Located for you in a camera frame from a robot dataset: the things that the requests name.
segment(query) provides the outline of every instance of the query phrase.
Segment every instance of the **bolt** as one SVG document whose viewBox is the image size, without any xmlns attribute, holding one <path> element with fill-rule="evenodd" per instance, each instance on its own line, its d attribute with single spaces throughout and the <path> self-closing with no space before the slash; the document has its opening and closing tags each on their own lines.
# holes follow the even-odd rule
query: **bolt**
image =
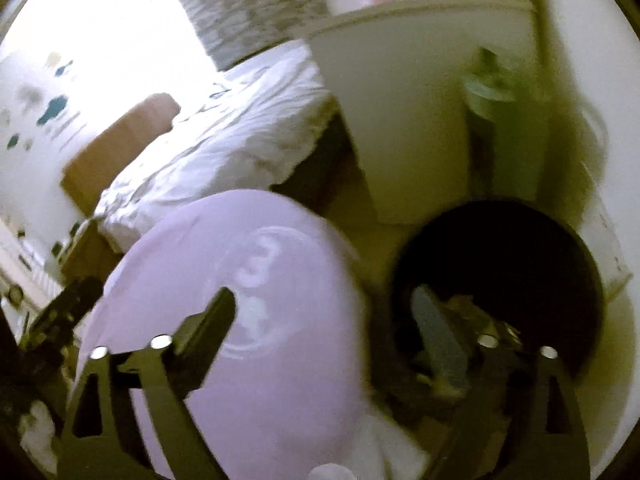
<svg viewBox="0 0 640 480">
<path fill-rule="evenodd" d="M 106 346 L 97 346 L 91 352 L 91 359 L 97 361 L 98 359 L 102 359 L 105 355 L 109 353 L 109 349 Z"/>
<path fill-rule="evenodd" d="M 478 338 L 478 344 L 480 346 L 484 346 L 485 348 L 497 348 L 498 340 L 492 335 L 482 334 Z"/>
<path fill-rule="evenodd" d="M 167 348 L 172 343 L 172 341 L 173 339 L 170 335 L 157 335 L 151 340 L 151 348 L 153 348 L 154 350 Z"/>
<path fill-rule="evenodd" d="M 547 359 L 558 358 L 558 350 L 556 350 L 555 348 L 552 348 L 551 346 L 543 346 L 540 349 L 540 353 Z"/>
</svg>

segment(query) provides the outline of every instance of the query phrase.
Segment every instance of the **white bedsheet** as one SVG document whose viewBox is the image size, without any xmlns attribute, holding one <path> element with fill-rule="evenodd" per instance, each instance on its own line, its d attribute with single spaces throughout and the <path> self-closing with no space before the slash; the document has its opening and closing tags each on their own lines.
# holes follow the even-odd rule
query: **white bedsheet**
<svg viewBox="0 0 640 480">
<path fill-rule="evenodd" d="M 304 44 L 229 88 L 177 116 L 102 193 L 95 217 L 115 249 L 128 251 L 181 205 L 284 182 L 337 110 Z"/>
</svg>

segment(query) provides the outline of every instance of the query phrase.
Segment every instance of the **bed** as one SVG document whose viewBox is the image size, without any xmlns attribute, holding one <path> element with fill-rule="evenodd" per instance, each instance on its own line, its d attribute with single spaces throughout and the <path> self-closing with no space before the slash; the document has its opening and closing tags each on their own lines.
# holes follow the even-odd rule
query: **bed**
<svg viewBox="0 0 640 480">
<path fill-rule="evenodd" d="M 171 211 L 229 189 L 271 189 L 317 210 L 349 149 L 337 104 L 299 40 L 236 66 L 191 107 L 151 96 L 63 172 L 63 189 L 89 218 L 63 273 L 81 277 L 98 264 L 93 274 L 104 279 L 113 255 Z"/>
</svg>

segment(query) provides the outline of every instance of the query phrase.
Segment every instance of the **wooden headboard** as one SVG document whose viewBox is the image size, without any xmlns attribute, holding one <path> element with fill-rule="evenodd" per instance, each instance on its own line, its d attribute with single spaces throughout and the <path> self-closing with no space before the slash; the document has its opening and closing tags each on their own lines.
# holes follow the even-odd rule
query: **wooden headboard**
<svg viewBox="0 0 640 480">
<path fill-rule="evenodd" d="M 101 193 L 157 137 L 172 128 L 180 106 L 153 94 L 134 106 L 78 153 L 63 170 L 62 187 L 90 217 Z"/>
</svg>

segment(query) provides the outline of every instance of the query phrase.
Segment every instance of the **wall decal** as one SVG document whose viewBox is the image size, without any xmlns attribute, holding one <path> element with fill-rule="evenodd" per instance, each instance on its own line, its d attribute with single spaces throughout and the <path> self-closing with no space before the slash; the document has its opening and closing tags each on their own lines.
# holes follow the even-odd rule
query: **wall decal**
<svg viewBox="0 0 640 480">
<path fill-rule="evenodd" d="M 44 97 L 42 90 L 31 85 L 21 86 L 18 90 L 18 102 L 24 107 L 22 114 L 26 115 L 32 108 L 40 106 Z"/>
<path fill-rule="evenodd" d="M 47 57 L 47 61 L 44 64 L 44 66 L 48 68 L 53 68 L 57 64 L 59 64 L 60 61 L 62 61 L 62 56 L 60 56 L 60 54 L 57 52 L 52 52 L 51 54 L 49 54 L 49 57 Z"/>
<path fill-rule="evenodd" d="M 73 63 L 74 63 L 74 60 L 72 59 L 66 65 L 63 65 L 59 69 L 57 69 L 56 70 L 56 77 L 60 77 L 61 75 L 63 75 L 63 73 L 65 73 L 65 70 L 67 68 L 69 68 L 71 65 L 73 65 Z"/>
<path fill-rule="evenodd" d="M 65 142 L 62 144 L 62 146 L 60 146 L 60 148 L 59 148 L 59 150 L 58 150 L 58 151 L 59 151 L 59 152 L 61 152 L 62 150 L 64 150 L 64 149 L 66 148 L 66 146 L 68 145 L 68 143 L 70 143 L 73 139 L 75 139 L 75 138 L 76 138 L 76 136 L 77 136 L 77 135 L 78 135 L 82 130 L 84 130 L 85 126 L 86 126 L 86 123 L 85 123 L 85 124 L 83 124 L 82 126 L 80 126 L 80 129 L 79 129 L 78 131 L 76 131 L 76 133 L 69 135 L 69 136 L 67 137 L 67 139 L 65 140 Z"/>
<path fill-rule="evenodd" d="M 54 123 L 59 123 L 62 119 L 64 119 L 69 113 L 69 109 L 65 108 L 64 110 L 62 110 L 62 113 L 56 115 L 56 118 L 54 119 Z"/>
<path fill-rule="evenodd" d="M 49 106 L 47 107 L 47 111 L 45 111 L 42 117 L 38 119 L 36 124 L 38 126 L 44 126 L 44 124 L 47 124 L 47 121 L 57 117 L 58 114 L 65 109 L 66 103 L 68 101 L 69 99 L 65 95 L 60 95 L 58 97 L 53 98 L 51 101 L 49 101 Z"/>
<path fill-rule="evenodd" d="M 67 119 L 62 126 L 60 126 L 55 133 L 51 136 L 51 140 L 55 139 L 59 134 L 61 134 L 73 121 L 75 121 L 80 116 L 80 112 L 76 112 L 75 115 Z"/>
<path fill-rule="evenodd" d="M 11 136 L 11 138 L 9 139 L 9 142 L 6 144 L 6 148 L 8 150 L 10 150 L 11 148 L 15 148 L 16 144 L 18 144 L 18 141 L 20 140 L 20 135 L 19 134 L 14 134 Z"/>
<path fill-rule="evenodd" d="M 11 124 L 11 112 L 9 108 L 4 108 L 0 112 L 0 126 L 9 126 Z"/>
</svg>

